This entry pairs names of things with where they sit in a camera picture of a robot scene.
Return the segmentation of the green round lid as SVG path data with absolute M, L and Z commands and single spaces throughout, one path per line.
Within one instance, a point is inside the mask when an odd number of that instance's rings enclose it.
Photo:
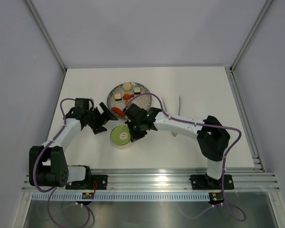
M 128 126 L 120 125 L 115 127 L 110 133 L 110 140 L 117 146 L 123 146 L 131 142 Z

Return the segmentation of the stainless steel bowl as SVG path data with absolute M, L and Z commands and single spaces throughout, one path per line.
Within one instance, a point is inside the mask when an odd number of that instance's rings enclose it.
M 121 144 L 121 145 L 113 143 L 113 145 L 114 145 L 115 148 L 117 148 L 119 150 L 125 150 L 125 149 L 127 149 L 127 148 L 129 148 L 131 146 L 131 141 L 129 141 L 129 142 L 125 143 L 125 144 Z

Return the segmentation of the stainless steel tongs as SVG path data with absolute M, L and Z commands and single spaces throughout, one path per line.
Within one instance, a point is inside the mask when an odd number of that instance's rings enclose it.
M 162 100 L 162 104 L 163 104 L 163 107 L 164 107 L 165 112 L 167 112 L 167 107 L 166 107 L 166 104 L 165 104 L 165 100 L 164 100 L 164 99 Z M 177 113 L 177 115 L 180 115 L 180 111 L 181 111 L 181 95 L 178 96 L 178 113 Z M 176 137 L 176 136 L 177 136 L 177 133 L 172 132 L 172 136 L 173 136 L 173 137 Z

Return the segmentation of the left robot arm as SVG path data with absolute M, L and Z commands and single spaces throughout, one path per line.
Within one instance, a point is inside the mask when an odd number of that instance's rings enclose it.
M 67 165 L 65 151 L 86 126 L 99 134 L 107 131 L 104 125 L 108 121 L 118 120 L 104 103 L 99 104 L 103 110 L 100 112 L 90 98 L 72 101 L 74 106 L 67 113 L 61 112 L 63 123 L 59 131 L 42 145 L 32 146 L 29 150 L 29 183 L 40 192 L 70 184 L 78 184 L 82 189 L 95 185 L 88 166 Z

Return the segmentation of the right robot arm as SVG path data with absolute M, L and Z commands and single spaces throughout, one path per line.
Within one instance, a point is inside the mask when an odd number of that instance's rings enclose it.
M 222 188 L 223 155 L 229 145 L 230 134 L 215 117 L 188 119 L 168 115 L 164 110 L 155 107 L 146 111 L 136 104 L 125 108 L 124 114 L 128 119 L 126 125 L 132 142 L 143 138 L 150 130 L 174 132 L 197 140 L 202 155 L 207 158 L 207 171 L 204 175 L 190 177 L 192 188 Z

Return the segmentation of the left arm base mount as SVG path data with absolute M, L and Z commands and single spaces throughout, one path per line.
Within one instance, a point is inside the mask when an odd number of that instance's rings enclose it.
M 85 180 L 66 185 L 67 190 L 106 190 L 108 175 L 90 175 Z

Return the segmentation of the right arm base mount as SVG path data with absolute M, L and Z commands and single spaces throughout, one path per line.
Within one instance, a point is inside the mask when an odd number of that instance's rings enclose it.
M 191 175 L 192 190 L 234 190 L 234 182 L 232 175 L 225 174 L 220 179 L 210 178 L 206 174 Z

